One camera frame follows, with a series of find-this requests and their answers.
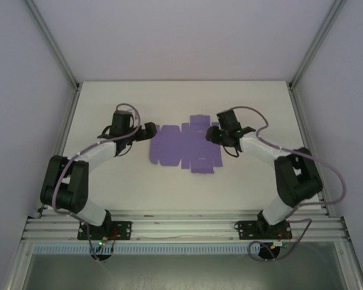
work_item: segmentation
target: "cable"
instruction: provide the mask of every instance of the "cable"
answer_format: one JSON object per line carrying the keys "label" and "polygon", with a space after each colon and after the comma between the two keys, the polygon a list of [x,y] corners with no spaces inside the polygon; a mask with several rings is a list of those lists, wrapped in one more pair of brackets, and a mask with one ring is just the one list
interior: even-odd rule
{"label": "cable", "polygon": [[91,242],[91,238],[90,238],[90,224],[86,223],[85,225],[86,225],[86,228],[87,228],[87,240],[89,241],[90,251],[92,252],[95,260],[98,261],[99,258],[96,255],[96,251],[94,250],[93,243]]}
{"label": "cable", "polygon": [[110,257],[111,257],[111,255],[113,255],[113,253],[114,253],[114,244],[116,243],[117,236],[118,236],[118,232],[117,232],[117,230],[116,230],[116,229],[114,229],[114,237],[109,237],[109,239],[114,239],[114,240],[113,240],[113,243],[111,244]]}
{"label": "cable", "polygon": [[110,129],[111,125],[107,125],[104,130],[102,130],[102,135],[106,134],[106,132]]}
{"label": "cable", "polygon": [[[130,104],[127,104],[127,103],[121,103],[121,104],[118,104],[116,106],[116,110],[118,110],[119,107],[121,106],[128,106],[130,107],[131,109],[133,109],[133,111],[136,113],[136,116],[137,116],[137,127],[129,134],[126,134],[124,136],[119,136],[119,137],[115,137],[115,138],[112,138],[112,139],[107,139],[107,140],[102,140],[100,142],[97,142],[97,143],[94,143],[92,145],[90,145],[89,147],[85,148],[84,150],[82,150],[81,152],[75,154],[73,157],[70,158],[70,160],[67,162],[65,168],[63,169],[62,173],[60,174],[60,177],[58,179],[58,182],[56,183],[56,186],[55,186],[55,189],[54,189],[54,193],[53,193],[53,200],[52,200],[52,207],[53,207],[53,210],[57,213],[57,214],[68,214],[76,219],[78,219],[78,217],[75,216],[74,213],[71,213],[69,211],[60,211],[56,208],[56,197],[57,197],[57,194],[58,194],[58,191],[59,191],[59,187],[61,186],[62,184],[62,181],[63,179],[65,178],[65,175],[67,173],[67,170],[70,168],[70,166],[72,165],[72,163],[75,161],[76,158],[80,157],[81,155],[87,153],[88,151],[90,151],[91,149],[101,145],[101,144],[105,144],[107,142],[113,142],[113,141],[118,141],[118,140],[122,140],[122,139],[125,139],[125,138],[128,138],[130,136],[133,136],[139,129],[140,129],[140,125],[141,125],[141,117],[140,117],[140,114],[138,112],[138,110],[130,105]],[[94,254],[96,260],[98,259],[98,257],[96,256],[96,253],[94,251],[94,247],[93,247],[93,244],[91,243],[91,239],[90,239],[90,227],[89,225],[87,226],[87,238],[89,240],[89,245],[90,245],[90,249],[91,249],[91,252]]]}
{"label": "cable", "polygon": [[133,115],[131,115],[131,119],[132,119],[132,126],[131,126],[131,128],[133,128],[134,127],[134,117],[133,117]]}
{"label": "cable", "polygon": [[287,233],[283,233],[281,230],[278,230],[278,234],[279,234],[279,236],[280,236],[280,241],[281,241],[281,240],[283,240],[283,236],[286,236],[286,237],[287,237],[287,239],[289,240],[289,244],[290,244],[290,240],[291,240],[291,238],[290,238],[289,234],[287,234]]}
{"label": "cable", "polygon": [[[334,166],[332,166],[331,164],[329,164],[327,161],[324,161],[320,158],[317,158],[317,157],[314,157],[314,156],[311,156],[311,155],[308,155],[308,154],[304,154],[304,153],[301,153],[301,152],[297,152],[295,150],[292,150],[292,149],[288,149],[288,148],[285,148],[285,147],[281,147],[281,146],[277,146],[275,144],[272,144],[268,141],[266,141],[265,139],[263,139],[262,137],[260,137],[260,132],[262,130],[265,130],[266,128],[269,127],[269,122],[267,120],[267,118],[258,110],[254,109],[254,108],[251,108],[251,107],[247,107],[247,106],[236,106],[236,107],[233,107],[233,108],[230,108],[229,110],[234,110],[234,109],[248,109],[250,111],[253,111],[255,113],[257,113],[265,122],[265,126],[262,126],[260,127],[256,132],[255,132],[255,135],[257,136],[257,138],[265,145],[271,147],[271,148],[274,148],[274,149],[277,149],[277,150],[280,150],[280,151],[284,151],[284,152],[288,152],[288,153],[291,153],[291,154],[294,154],[294,155],[298,155],[298,156],[301,156],[303,158],[307,158],[309,160],[312,160],[314,162],[317,162],[317,163],[320,163],[321,165],[325,166],[326,168],[332,170],[336,175],[337,177],[340,179],[340,182],[341,182],[341,185],[342,185],[342,193],[341,193],[341,196],[338,198],[338,199],[335,199],[334,201],[328,201],[328,202],[305,202],[303,204],[298,204],[296,207],[293,208],[293,210],[285,217],[285,219],[291,217],[291,215],[293,215],[297,209],[299,209],[300,207],[303,207],[305,205],[333,205],[333,204],[337,204],[339,202],[341,202],[345,196],[347,195],[347,185],[345,183],[345,180],[344,180],[344,177],[343,175],[341,174],[341,172],[335,168]],[[286,253],[285,255],[283,255],[282,257],[280,258],[276,258],[276,259],[273,259],[273,260],[266,260],[266,261],[277,261],[277,260],[282,260],[284,258],[286,258],[287,256],[289,256],[298,246],[298,244],[300,243],[301,239],[304,237],[305,233],[307,232],[310,224],[312,223],[312,220],[311,219],[301,219],[301,220],[298,220],[298,221],[289,221],[289,222],[292,222],[292,223],[296,223],[296,222],[305,222],[305,221],[308,221],[308,224],[307,226],[305,227],[304,231],[302,232],[302,234],[300,235],[300,237],[298,238],[298,240],[294,243],[294,245],[291,247],[291,249],[289,250],[288,253]],[[273,255],[273,252],[270,250],[270,248],[265,244],[265,243],[262,243],[262,242],[259,242],[259,241],[253,241],[249,244],[249,256],[253,259],[253,260],[256,260],[256,261],[264,261],[264,260],[260,260],[260,259],[257,259],[257,258],[254,258],[253,256],[251,256],[250,254],[250,249],[251,249],[251,246],[255,243],[258,243],[260,245],[262,245],[264,248],[266,248],[270,254],[272,255],[272,257],[274,257]]]}
{"label": "cable", "polygon": [[220,236],[194,236],[193,234],[182,234],[180,236],[171,236],[171,237],[144,237],[144,236],[139,236],[137,234],[132,234],[132,236],[140,237],[142,239],[151,239],[151,240],[177,239],[178,237],[224,237],[223,234]]}
{"label": "cable", "polygon": [[132,146],[133,146],[133,144],[130,145],[128,151],[126,151],[124,154],[117,155],[116,157],[121,157],[121,156],[128,154],[128,152],[132,149]]}
{"label": "cable", "polygon": [[237,150],[237,149],[235,149],[235,153],[236,153],[236,155],[231,154],[230,152],[228,152],[225,146],[223,146],[223,150],[224,150],[224,151],[225,151],[228,155],[230,155],[231,157],[238,158],[238,157],[240,156],[240,153],[238,152],[238,150]]}

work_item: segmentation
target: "white wall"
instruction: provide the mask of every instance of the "white wall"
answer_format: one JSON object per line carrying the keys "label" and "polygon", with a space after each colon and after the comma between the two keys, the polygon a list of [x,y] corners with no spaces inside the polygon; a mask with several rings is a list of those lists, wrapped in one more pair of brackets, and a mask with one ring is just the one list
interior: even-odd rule
{"label": "white wall", "polygon": [[0,289],[71,93],[25,4],[0,0]]}
{"label": "white wall", "polygon": [[78,81],[290,81],[334,0],[35,0]]}
{"label": "white wall", "polygon": [[[363,269],[363,0],[348,1],[298,87],[317,154],[341,169],[344,215]],[[337,197],[341,186],[329,174]]]}

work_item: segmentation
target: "metal frame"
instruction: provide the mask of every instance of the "metal frame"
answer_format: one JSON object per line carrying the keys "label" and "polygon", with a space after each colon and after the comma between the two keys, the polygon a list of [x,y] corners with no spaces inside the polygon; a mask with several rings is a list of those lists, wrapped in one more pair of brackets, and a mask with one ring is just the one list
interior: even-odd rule
{"label": "metal frame", "polygon": [[37,23],[38,27],[41,30],[41,33],[45,40],[47,41],[48,46],[51,49],[51,52],[56,57],[57,61],[59,62],[60,66],[62,67],[68,81],[72,84],[74,88],[78,88],[79,83],[77,82],[73,72],[71,71],[70,67],[65,60],[61,49],[59,48],[58,44],[56,43],[53,35],[51,34],[50,30],[48,29],[41,13],[39,12],[37,6],[35,5],[33,0],[24,0],[25,4],[27,5],[28,10],[30,11],[32,18]]}
{"label": "metal frame", "polygon": [[308,67],[312,63],[313,59],[315,58],[320,46],[324,42],[324,39],[327,37],[329,31],[331,30],[333,24],[335,23],[336,19],[338,18],[341,10],[343,9],[347,0],[336,0],[330,11],[328,12],[327,17],[324,19],[321,28],[317,32],[312,44],[310,45],[309,49],[304,56],[300,67],[298,68],[293,80],[290,82],[290,87],[294,88],[298,84],[298,82],[303,77],[304,73],[307,71]]}
{"label": "metal frame", "polygon": [[[80,86],[76,81],[70,67],[61,53],[56,41],[51,35],[45,21],[33,0],[24,0],[32,17],[41,29],[49,47],[60,63],[67,79],[74,87],[71,96],[64,125],[55,148],[55,154],[62,154],[71,122],[73,121],[76,105],[80,94]],[[338,17],[347,0],[336,0],[329,11],[322,27],[318,31],[308,52],[296,72],[292,82],[288,84],[290,98],[298,121],[304,144],[311,149],[314,148],[312,138],[307,129],[301,104],[299,104],[295,87],[301,80],[305,71],[311,64],[318,49],[330,31],[333,23]],[[321,199],[328,197],[327,191],[320,196]],[[112,211],[112,217],[116,221],[129,220],[134,222],[132,229],[132,240],[125,241],[129,244],[142,243],[215,243],[240,245],[238,233],[233,229],[234,222],[239,220],[255,219],[257,211],[230,211],[230,212],[148,212],[143,214],[137,211]],[[303,242],[333,242],[335,244],[337,260],[342,269],[342,277],[346,282],[347,289],[363,289],[363,276],[356,259],[355,251],[344,220],[339,217],[331,217],[333,209],[330,207],[320,210],[301,210],[293,218],[310,217],[313,223]],[[304,229],[304,224],[292,224],[293,239]],[[76,240],[78,222],[70,217],[59,216],[51,210],[41,212],[40,219],[28,219],[18,252],[13,263],[5,289],[22,289],[25,285],[27,272],[31,265],[31,258],[37,243],[59,243],[77,245],[83,241]]]}

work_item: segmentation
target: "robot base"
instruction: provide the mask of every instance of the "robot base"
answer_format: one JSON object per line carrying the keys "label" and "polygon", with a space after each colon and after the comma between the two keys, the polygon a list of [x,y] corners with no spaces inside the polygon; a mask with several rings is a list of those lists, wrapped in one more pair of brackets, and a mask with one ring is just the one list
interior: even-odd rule
{"label": "robot base", "polygon": [[240,240],[282,240],[291,239],[292,231],[287,221],[269,226],[265,232],[258,227],[258,221],[239,221],[234,228],[238,231]]}
{"label": "robot base", "polygon": [[[114,237],[114,230],[117,231],[117,237]],[[132,232],[132,222],[111,222],[111,231],[109,240],[130,240]],[[91,240],[102,240],[105,236],[105,231],[102,227],[96,227],[90,225],[90,239]],[[86,225],[79,224],[78,240],[87,240],[87,227]]]}

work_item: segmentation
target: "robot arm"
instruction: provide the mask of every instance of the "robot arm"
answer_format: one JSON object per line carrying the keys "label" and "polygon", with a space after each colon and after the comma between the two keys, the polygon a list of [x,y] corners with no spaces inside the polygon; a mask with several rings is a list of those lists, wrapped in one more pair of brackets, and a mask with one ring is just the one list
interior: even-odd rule
{"label": "robot arm", "polygon": [[[270,233],[276,233],[276,228],[293,208],[322,190],[315,163],[264,144],[253,128],[241,127],[233,110],[221,112],[217,117],[221,128],[210,127],[206,134],[208,141],[252,154],[275,169],[278,196],[257,216],[259,231],[266,238],[271,237]],[[310,155],[305,147],[295,151]]]}
{"label": "robot arm", "polygon": [[[113,114],[112,125],[107,126],[102,135],[98,136],[98,145],[76,158],[72,163],[63,183],[59,187],[56,198],[57,208],[68,210],[73,214],[74,218],[81,222],[87,222],[95,227],[102,227],[105,236],[110,233],[111,215],[88,197],[88,176],[105,161],[118,156],[127,146],[131,146],[134,141],[148,140],[156,135],[155,124],[146,123],[145,129],[140,126],[138,131],[128,138],[103,142],[133,132],[136,128],[131,126],[132,119],[132,113],[128,111],[116,111]],[[42,203],[52,205],[55,186],[67,163],[68,158],[59,155],[50,159],[41,191]]]}

